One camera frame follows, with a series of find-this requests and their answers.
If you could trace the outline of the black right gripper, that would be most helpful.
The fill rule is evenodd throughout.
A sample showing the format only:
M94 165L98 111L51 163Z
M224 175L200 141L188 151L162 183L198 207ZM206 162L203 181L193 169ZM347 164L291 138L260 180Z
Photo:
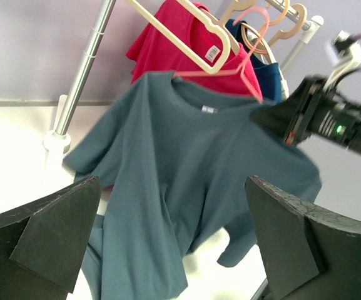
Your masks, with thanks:
M288 145L315 134L344 148L361 149L361 104L337 99L324 85L323 77L305 77L286 100L260 108L250 119Z

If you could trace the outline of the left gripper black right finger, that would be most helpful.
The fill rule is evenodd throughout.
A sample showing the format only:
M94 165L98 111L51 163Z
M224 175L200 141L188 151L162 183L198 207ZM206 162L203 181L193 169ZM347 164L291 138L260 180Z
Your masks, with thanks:
M266 279L254 299L361 299L361 221L245 183Z

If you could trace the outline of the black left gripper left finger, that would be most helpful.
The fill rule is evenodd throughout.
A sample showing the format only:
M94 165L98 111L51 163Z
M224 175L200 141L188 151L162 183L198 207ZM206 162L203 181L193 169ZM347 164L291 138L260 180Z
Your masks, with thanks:
M0 214L0 299L73 293L100 197L89 176Z

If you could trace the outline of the teal blue t-shirt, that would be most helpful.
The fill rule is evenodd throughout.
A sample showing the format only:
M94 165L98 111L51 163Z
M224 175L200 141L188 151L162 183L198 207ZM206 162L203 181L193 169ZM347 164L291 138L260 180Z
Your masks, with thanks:
M222 228L230 241L218 263L236 266L257 241L249 176L314 202L316 165L250 120L271 105L148 72L103 114L64 159L76 180L112 189L82 264L94 299L179 296L183 258Z

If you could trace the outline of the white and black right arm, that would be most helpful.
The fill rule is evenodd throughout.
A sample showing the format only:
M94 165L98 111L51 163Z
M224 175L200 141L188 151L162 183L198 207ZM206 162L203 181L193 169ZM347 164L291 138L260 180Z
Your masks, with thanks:
M307 76L285 101L261 108L250 119L297 145L312 135L361 155L361 104L335 100L337 90L325 90L325 78Z

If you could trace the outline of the navy blue t-shirt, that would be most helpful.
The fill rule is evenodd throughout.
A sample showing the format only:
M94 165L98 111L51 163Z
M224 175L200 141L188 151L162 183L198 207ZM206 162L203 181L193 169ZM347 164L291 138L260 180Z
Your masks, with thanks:
M226 28L233 35L233 37L242 44L246 52L249 52L249 47L244 43L242 38L242 24L245 21L233 24L234 19L229 19L226 22ZM258 83L260 85L264 98L270 99L276 103L283 100L283 82L284 77L277 62L265 64L257 56L252 54L250 57L253 69L255 71Z

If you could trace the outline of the cream plastic hanger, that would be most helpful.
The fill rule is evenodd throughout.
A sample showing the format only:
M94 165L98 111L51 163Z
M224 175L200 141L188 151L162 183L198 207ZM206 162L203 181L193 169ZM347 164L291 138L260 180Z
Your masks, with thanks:
M204 24L178 1L164 1L155 18L210 66L220 57L223 49L221 39L209 32ZM135 62L132 71L134 81L150 71L199 69L198 65L151 24L146 25L126 56Z

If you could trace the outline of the wooden hanger with navy shirt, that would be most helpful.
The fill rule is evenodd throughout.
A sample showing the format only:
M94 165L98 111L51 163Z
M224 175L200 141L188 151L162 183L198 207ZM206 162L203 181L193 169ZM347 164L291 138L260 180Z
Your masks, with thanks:
M261 55L270 64L276 62L270 45L275 43L278 40L278 37L273 37L269 43L267 43L263 37L269 27L277 25L285 18L288 9L290 8L289 0L280 1L279 4L281 15L279 15L279 17L277 17L274 21L267 21L261 26L259 30L256 30L254 27L251 27L250 25L245 23L241 23L240 26L244 44L246 44L248 48L253 51L254 54Z

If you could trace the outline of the white clothes rack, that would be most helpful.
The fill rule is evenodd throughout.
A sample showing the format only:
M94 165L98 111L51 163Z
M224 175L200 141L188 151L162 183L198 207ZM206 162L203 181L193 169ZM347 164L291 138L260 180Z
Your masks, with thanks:
M280 1L269 1L268 5L280 11ZM152 24L160 33L171 41L179 50L183 51L194 63L202 68L204 75L217 75L219 70L226 62L231 51L239 51L238 43L233 36L226 30L225 24L235 11L243 15L257 11L267 17L267 11L257 7L255 1L232 1L229 3L226 11L220 19L212 16L208 12L198 9L191 1L179 2L188 12L202 22L207 30L216 34L223 44L223 50L215 65L210 66L204 60L191 50L185 43L178 39L170 30L162 25L148 10L146 10L138 1L130 1L130 4L138 11L150 24ZM99 9L98 17L91 29L88 42L84 48L82 58L69 89L67 96L61 96L58 102L58 111L53 123L53 129L48 132L44 138L43 145L47 150L44 176L41 185L41 192L48 194L64 185L69 184L71 175L62 167L64 155L69 151L71 137L68 134L68 128L72 120L74 111L80 99L84 85L87 81L89 72L96 57L99 45L102 41L106 26L111 16L114 1L103 1ZM311 38L323 26L324 19L321 16L313 16L307 19L307 9L301 4L290 5L286 18L295 23L295 26L287 32L277 32L274 37L279 39L289 39L294 37L300 30L304 30L303 35L298 40L292 51L288 54L281 64L281 70L285 71L301 48L308 44Z

